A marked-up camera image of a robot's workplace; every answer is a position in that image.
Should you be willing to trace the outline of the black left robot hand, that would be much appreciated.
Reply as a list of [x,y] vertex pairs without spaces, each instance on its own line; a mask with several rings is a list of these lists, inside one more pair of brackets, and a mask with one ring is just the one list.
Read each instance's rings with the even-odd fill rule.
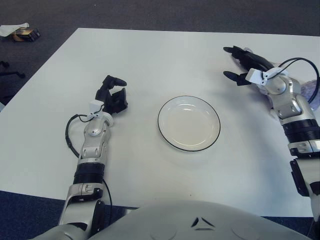
[[[122,87],[121,90],[110,93],[115,86]],[[103,102],[103,112],[118,114],[128,108],[126,89],[127,83],[117,77],[107,75],[102,82],[102,86],[97,90],[95,100]]]

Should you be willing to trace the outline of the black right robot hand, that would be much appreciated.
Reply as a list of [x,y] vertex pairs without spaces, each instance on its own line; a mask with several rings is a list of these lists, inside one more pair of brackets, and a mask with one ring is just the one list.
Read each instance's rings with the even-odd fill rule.
[[[227,53],[231,54],[231,57],[234,60],[239,60],[239,64],[245,70],[249,71],[250,69],[257,69],[263,72],[266,72],[274,67],[272,63],[270,63],[265,58],[256,55],[252,52],[244,50],[240,47],[223,47],[223,50]],[[240,75],[230,72],[224,71],[223,74],[230,80],[236,82],[237,86],[245,86],[251,85],[252,83],[246,80],[247,73],[242,73]]]

